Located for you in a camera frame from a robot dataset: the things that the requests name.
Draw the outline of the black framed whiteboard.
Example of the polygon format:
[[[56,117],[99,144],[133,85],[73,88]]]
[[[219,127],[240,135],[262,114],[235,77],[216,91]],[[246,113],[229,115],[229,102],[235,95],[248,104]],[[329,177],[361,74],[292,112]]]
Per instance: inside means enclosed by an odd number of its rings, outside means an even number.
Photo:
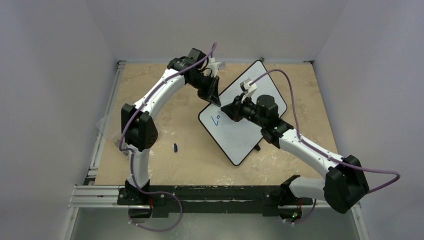
[[[220,94],[221,106],[207,105],[198,120],[224,155],[240,165],[259,142],[278,146],[292,125],[282,120],[287,104],[261,60],[252,63]]]

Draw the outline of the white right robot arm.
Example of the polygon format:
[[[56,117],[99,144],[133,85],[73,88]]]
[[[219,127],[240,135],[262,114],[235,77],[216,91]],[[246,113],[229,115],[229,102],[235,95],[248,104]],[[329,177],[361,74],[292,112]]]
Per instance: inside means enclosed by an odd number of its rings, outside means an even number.
[[[296,156],[321,175],[321,179],[295,176],[284,182],[280,191],[284,202],[292,204],[300,198],[322,200],[344,214],[370,193],[358,158],[343,157],[308,140],[282,120],[278,110],[274,97],[266,94],[259,96],[256,102],[249,97],[242,101],[241,96],[236,96],[233,102],[221,107],[232,121],[247,120],[259,126],[263,139],[269,144]]]

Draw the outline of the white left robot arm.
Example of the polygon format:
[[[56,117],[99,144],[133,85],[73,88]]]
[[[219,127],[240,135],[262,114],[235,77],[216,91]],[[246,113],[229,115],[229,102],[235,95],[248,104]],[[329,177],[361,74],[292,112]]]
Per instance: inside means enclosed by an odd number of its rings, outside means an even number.
[[[197,90],[197,96],[215,106],[221,106],[219,98],[219,63],[212,59],[213,50],[204,53],[192,48],[187,56],[172,59],[161,78],[145,96],[133,104],[121,108],[121,137],[118,148],[128,151],[129,176],[125,187],[129,197],[138,205],[146,203],[149,191],[148,165],[150,149],[155,144],[159,131],[155,125],[161,109],[186,85]]]

